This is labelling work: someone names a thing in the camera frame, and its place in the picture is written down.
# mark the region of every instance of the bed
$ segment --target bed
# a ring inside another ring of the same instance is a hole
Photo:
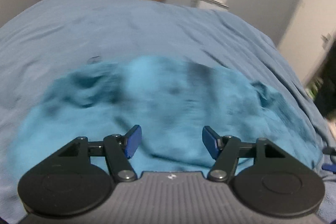
[[[43,0],[0,29],[0,216],[16,223],[24,210],[8,171],[7,147],[47,87],[91,60],[122,62],[155,55],[223,66],[279,91],[322,150],[336,146],[326,121],[297,76],[265,34],[229,12],[199,10],[145,0]],[[336,176],[323,178],[319,215],[336,219]]]

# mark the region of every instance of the white door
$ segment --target white door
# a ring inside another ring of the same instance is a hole
[[[278,49],[306,85],[335,37],[336,0],[300,0]]]

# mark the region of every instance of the black circular disc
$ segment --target black circular disc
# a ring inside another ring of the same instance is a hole
[[[95,165],[85,168],[87,174],[66,170],[47,175],[26,173],[17,187],[26,210],[39,215],[66,217],[101,204],[111,194],[111,178]]]
[[[279,218],[295,218],[315,212],[325,193],[322,180],[314,173],[274,171],[256,174],[253,168],[239,173],[232,186],[247,207]]]

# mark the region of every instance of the metal screw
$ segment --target metal screw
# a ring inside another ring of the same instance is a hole
[[[223,170],[214,170],[210,172],[210,176],[216,180],[225,180],[227,173]]]
[[[132,179],[135,177],[135,173],[131,170],[122,170],[118,173],[118,177],[122,179]]]

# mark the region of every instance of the ribbed plastic surface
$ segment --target ribbed plastic surface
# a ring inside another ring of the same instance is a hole
[[[243,206],[224,183],[206,180],[201,172],[152,173],[120,183],[95,210],[71,219],[29,215],[22,224],[322,224],[316,215],[275,219]]]

